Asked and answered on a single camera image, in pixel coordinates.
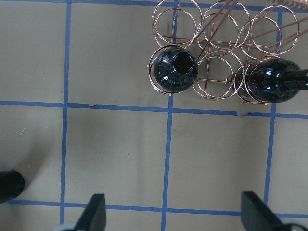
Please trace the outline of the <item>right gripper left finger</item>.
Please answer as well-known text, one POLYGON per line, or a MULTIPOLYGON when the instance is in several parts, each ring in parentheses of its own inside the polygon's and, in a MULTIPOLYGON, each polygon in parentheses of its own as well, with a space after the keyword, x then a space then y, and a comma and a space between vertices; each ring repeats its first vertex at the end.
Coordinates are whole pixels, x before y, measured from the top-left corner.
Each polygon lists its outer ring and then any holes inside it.
POLYGON ((94 194, 77 221, 75 231, 104 231, 106 228, 105 196, 94 194))

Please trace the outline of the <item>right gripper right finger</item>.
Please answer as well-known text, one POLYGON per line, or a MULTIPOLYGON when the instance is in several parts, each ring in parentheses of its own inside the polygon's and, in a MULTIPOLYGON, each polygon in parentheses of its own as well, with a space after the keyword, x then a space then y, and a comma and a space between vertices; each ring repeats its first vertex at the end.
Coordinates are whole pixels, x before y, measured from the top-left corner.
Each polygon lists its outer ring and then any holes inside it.
POLYGON ((242 191, 241 223, 246 231, 283 231, 284 224, 253 192, 242 191))

